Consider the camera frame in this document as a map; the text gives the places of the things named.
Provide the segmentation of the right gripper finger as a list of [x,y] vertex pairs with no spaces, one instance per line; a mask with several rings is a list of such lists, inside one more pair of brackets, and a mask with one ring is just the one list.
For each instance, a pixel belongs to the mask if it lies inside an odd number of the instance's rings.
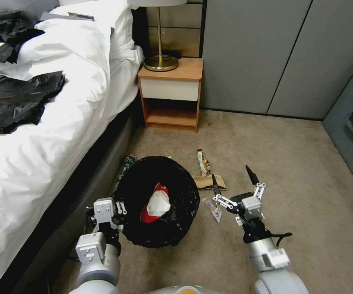
[[250,167],[248,167],[248,165],[246,165],[246,171],[248,173],[250,181],[254,186],[253,195],[257,197],[260,201],[262,201],[266,184],[259,181],[257,175],[251,170]]
[[228,212],[238,212],[238,204],[221,195],[220,188],[217,184],[215,175],[212,175],[212,188],[214,192],[213,201],[226,208]]

